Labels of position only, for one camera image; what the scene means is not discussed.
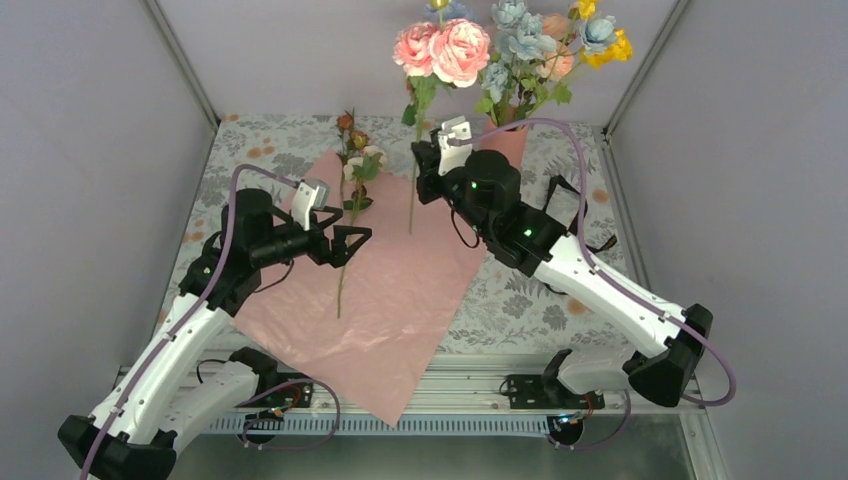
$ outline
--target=flower stem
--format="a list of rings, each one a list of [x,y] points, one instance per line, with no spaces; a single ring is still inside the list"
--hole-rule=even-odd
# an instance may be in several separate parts
[[[353,200],[353,211],[350,213],[350,226],[351,227],[353,226],[354,223],[356,223],[356,217],[359,216],[359,205],[360,205],[359,202],[362,200],[362,194],[360,193],[361,187],[362,187],[362,184],[357,182],[356,183],[356,190],[355,190],[355,192],[356,192],[355,197],[356,198]],[[339,275],[339,294],[338,294],[338,297],[336,299],[336,318],[342,318],[342,288],[344,287],[344,274],[345,274],[346,270],[347,270],[347,265],[345,264],[342,267],[341,274]]]

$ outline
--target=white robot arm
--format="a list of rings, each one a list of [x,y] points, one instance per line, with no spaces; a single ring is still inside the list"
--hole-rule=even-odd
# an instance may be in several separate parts
[[[59,439],[83,475],[163,480],[177,455],[215,419],[279,383],[276,360],[246,348],[234,353],[215,376],[173,400],[209,341],[260,286],[262,268],[293,266],[303,255],[338,268],[371,237],[370,229],[349,226],[333,226],[332,240],[324,235],[343,214],[325,206],[328,190],[317,180],[300,182],[291,215],[274,207],[271,196],[258,189],[238,191],[235,212],[224,207],[222,223],[232,225],[233,231],[220,276],[212,280],[224,257],[215,241],[227,236],[224,231],[210,237],[189,266],[164,323],[120,384],[90,415],[70,416],[60,428]],[[316,211],[332,215],[319,221]],[[281,225],[274,226],[275,216],[283,220]],[[359,238],[347,243],[349,236]],[[210,284],[212,289],[199,302]]]
[[[495,259],[568,292],[631,344],[613,358],[560,352],[546,373],[555,374],[561,387],[548,395],[632,388],[658,405],[676,406],[704,351],[688,331],[706,337],[712,314],[700,305],[684,310],[659,298],[589,254],[577,235],[521,201],[521,175],[503,155],[474,151],[470,139],[470,126],[459,117],[433,131],[429,142],[413,144],[419,200],[447,201]],[[683,329],[678,317],[685,318]]]

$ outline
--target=gray wall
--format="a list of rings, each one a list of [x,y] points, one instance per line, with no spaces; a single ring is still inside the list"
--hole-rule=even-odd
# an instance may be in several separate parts
[[[846,30],[844,0],[694,0],[613,134],[654,288],[739,374],[710,418],[740,480],[848,466]]]
[[[70,478],[56,431],[149,338],[212,131],[139,1],[0,12],[0,476]]]
[[[463,0],[491,25],[496,0]],[[159,0],[219,115],[228,113],[400,115],[408,102],[392,62],[398,31],[422,21],[426,0]],[[572,1],[529,0],[534,13],[564,13]],[[606,124],[675,0],[604,0],[633,43],[627,63],[590,72],[566,106],[541,116]],[[473,114],[475,85],[439,94],[435,116]]]

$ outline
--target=floral tablecloth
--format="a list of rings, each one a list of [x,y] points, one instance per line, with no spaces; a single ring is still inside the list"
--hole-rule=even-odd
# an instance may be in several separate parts
[[[481,132],[482,126],[482,122],[472,122],[475,133]],[[413,129],[402,125],[395,117],[358,117],[357,127],[371,136],[373,144],[386,150],[389,173],[409,178]],[[616,234],[609,194],[592,129],[580,124],[572,128],[583,143],[589,162],[587,242],[600,246]],[[229,179],[237,165],[252,163],[277,174],[300,178],[314,159],[328,148],[338,147],[335,118],[329,116],[225,117],[212,147],[159,320],[162,321],[170,309],[178,292],[177,284],[188,265],[200,255],[203,241],[220,230],[221,207],[226,203]],[[552,175],[563,174],[572,184],[578,185],[577,173],[574,148],[560,132],[538,127],[529,133],[521,172],[521,193],[525,202],[541,207]],[[276,202],[290,193],[289,187],[250,173],[241,176],[240,186],[263,188],[271,192]],[[574,194],[559,189],[549,213],[567,225],[577,206]],[[620,244],[599,257],[625,271]],[[438,351],[552,354],[568,346],[613,348],[623,343],[626,343],[625,338],[612,325],[577,300],[554,295],[540,282],[503,267],[487,254]],[[256,348],[252,341],[229,328],[219,335],[213,348],[236,349],[245,345]]]

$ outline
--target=pink cloth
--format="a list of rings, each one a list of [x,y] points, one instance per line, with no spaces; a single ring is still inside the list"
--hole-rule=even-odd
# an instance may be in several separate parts
[[[324,153],[307,176],[332,185],[329,203],[339,205],[335,152]],[[410,188],[409,180],[389,174],[369,182],[374,204],[356,224],[372,228],[374,236],[348,264],[341,318],[341,269],[302,257],[288,280],[253,295],[235,319],[239,330],[287,365],[327,382],[390,425],[412,398],[485,252],[459,241],[441,201],[415,206],[409,235]],[[263,271],[263,283],[285,268]]]

